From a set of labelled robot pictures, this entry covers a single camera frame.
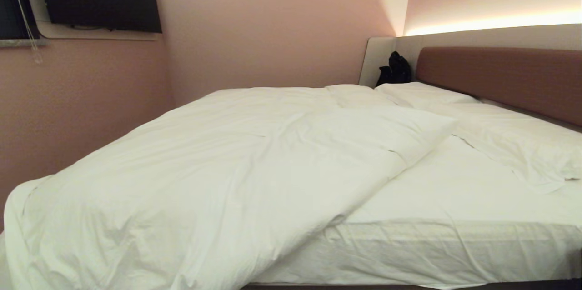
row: white bed sheet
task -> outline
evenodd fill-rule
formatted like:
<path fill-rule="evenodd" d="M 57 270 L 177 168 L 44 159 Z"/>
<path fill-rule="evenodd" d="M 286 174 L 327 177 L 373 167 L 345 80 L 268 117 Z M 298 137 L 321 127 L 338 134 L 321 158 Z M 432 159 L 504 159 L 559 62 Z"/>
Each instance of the white bed sheet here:
<path fill-rule="evenodd" d="M 457 289 L 581 277 L 582 183 L 547 195 L 451 136 L 255 282 Z"/>

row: headboard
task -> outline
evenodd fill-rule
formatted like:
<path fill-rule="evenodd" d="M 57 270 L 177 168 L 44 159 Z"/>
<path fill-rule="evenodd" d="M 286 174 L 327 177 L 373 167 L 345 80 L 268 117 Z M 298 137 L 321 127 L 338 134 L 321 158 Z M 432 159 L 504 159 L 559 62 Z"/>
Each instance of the headboard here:
<path fill-rule="evenodd" d="M 416 79 L 582 126 L 582 51 L 426 47 Z"/>

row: black bag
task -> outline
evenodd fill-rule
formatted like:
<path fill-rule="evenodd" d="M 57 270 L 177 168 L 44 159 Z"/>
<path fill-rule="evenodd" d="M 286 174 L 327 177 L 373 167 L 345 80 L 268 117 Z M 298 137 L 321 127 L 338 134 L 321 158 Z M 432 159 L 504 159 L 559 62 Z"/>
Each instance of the black bag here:
<path fill-rule="evenodd" d="M 397 51 L 390 55 L 388 64 L 390 64 L 389 67 L 380 67 L 380 78 L 376 87 L 384 83 L 409 83 L 412 81 L 410 65 Z"/>

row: glowing light strip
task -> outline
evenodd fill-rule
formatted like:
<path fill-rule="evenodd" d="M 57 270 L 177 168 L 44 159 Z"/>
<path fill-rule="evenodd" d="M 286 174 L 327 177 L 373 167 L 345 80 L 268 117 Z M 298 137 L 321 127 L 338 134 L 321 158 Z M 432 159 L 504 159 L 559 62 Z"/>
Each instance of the glowing light strip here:
<path fill-rule="evenodd" d="M 582 10 L 566 10 L 564 12 L 546 13 L 538 15 L 521 15 L 503 17 L 500 19 L 462 21 L 448 25 L 435 25 L 420 27 L 406 31 L 405 36 L 432 35 L 434 33 L 446 33 L 457 31 L 499 29 L 502 27 L 518 27 L 532 25 L 558 25 L 582 23 Z"/>

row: white comforter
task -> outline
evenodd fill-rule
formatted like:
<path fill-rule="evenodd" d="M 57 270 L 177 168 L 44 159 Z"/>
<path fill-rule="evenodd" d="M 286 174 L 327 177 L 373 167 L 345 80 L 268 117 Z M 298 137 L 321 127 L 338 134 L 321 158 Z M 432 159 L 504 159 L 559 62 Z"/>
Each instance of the white comforter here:
<path fill-rule="evenodd" d="M 357 85 L 219 91 L 17 188 L 14 288 L 241 288 L 452 127 Z"/>

